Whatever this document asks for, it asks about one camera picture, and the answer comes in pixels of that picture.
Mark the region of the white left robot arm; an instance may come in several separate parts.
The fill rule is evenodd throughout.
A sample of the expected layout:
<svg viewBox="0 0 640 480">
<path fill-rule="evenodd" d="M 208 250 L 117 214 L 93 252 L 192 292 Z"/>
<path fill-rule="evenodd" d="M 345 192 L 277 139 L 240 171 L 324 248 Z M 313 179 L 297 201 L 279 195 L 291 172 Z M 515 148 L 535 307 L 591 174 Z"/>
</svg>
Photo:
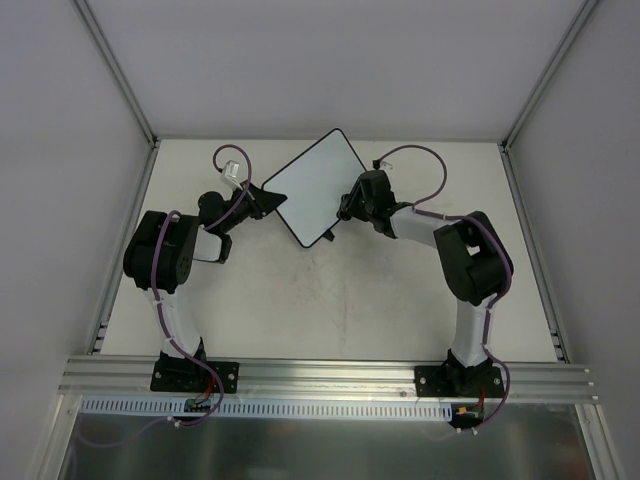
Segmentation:
<svg viewBox="0 0 640 480">
<path fill-rule="evenodd" d="M 125 250 L 123 270 L 151 302 L 163 337 L 161 356 L 179 360 L 173 374 L 185 389 L 197 390 L 209 377 L 204 340 L 186 298 L 193 263 L 225 263 L 230 231 L 247 219 L 266 217 L 286 199 L 245 181 L 228 199 L 216 191 L 202 194 L 196 215 L 144 213 Z"/>
</svg>

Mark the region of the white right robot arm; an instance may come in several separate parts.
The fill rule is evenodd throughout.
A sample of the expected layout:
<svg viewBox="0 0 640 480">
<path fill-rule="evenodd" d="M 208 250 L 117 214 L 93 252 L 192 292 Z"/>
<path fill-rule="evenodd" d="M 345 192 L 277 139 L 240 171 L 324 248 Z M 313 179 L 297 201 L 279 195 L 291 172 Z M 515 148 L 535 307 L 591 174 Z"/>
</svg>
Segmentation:
<svg viewBox="0 0 640 480">
<path fill-rule="evenodd" d="M 446 216 L 398 202 L 387 174 L 372 170 L 360 175 L 342 196 L 337 216 L 369 222 L 389 238 L 436 249 L 457 304 L 453 343 L 430 382 L 463 396 L 480 388 L 493 368 L 488 337 L 494 306 L 510 289 L 513 277 L 512 261 L 486 214 Z"/>
</svg>

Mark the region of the small black-framed whiteboard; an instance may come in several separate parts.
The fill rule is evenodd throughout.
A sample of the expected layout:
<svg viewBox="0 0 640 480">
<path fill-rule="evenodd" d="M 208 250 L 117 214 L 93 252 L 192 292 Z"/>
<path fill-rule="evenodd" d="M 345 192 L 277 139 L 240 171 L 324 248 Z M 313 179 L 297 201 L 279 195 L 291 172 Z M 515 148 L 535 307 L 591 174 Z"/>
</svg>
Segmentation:
<svg viewBox="0 0 640 480">
<path fill-rule="evenodd" d="M 286 196 L 276 213 L 297 243 L 310 248 L 339 222 L 342 196 L 365 171 L 345 133 L 335 128 L 268 177 L 262 189 Z"/>
</svg>

